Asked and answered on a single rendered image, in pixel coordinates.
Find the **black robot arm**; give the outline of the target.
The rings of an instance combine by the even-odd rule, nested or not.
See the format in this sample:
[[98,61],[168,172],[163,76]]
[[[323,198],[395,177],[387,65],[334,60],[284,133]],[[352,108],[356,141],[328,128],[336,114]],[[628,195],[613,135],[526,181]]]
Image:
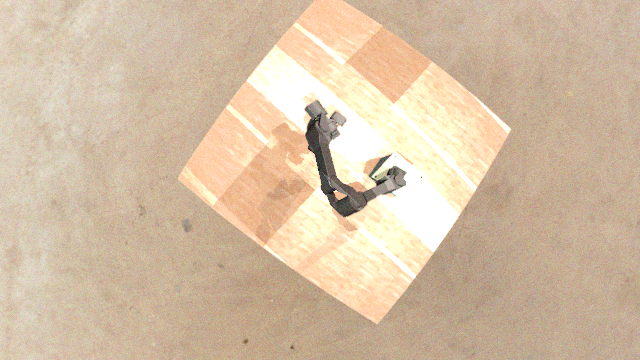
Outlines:
[[[357,192],[353,187],[342,183],[337,178],[329,148],[330,138],[334,140],[341,135],[337,129],[337,123],[326,116],[328,112],[318,99],[307,105],[304,111],[311,118],[306,127],[305,137],[315,154],[321,191],[327,196],[330,205],[343,218],[362,211],[371,200],[407,186],[404,180],[407,171],[395,164],[389,168],[387,176],[376,181],[376,186],[365,192]],[[338,200],[334,193],[335,190],[347,196]]]

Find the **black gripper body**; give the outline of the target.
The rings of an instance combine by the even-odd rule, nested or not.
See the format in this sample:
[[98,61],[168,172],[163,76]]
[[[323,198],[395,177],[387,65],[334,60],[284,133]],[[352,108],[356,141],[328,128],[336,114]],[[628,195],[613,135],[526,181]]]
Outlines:
[[[339,127],[340,125],[342,128],[347,122],[346,117],[340,112],[333,112],[333,114],[330,116],[330,119],[333,119],[337,123],[337,126]],[[314,153],[313,149],[310,146],[308,146],[308,150]]]

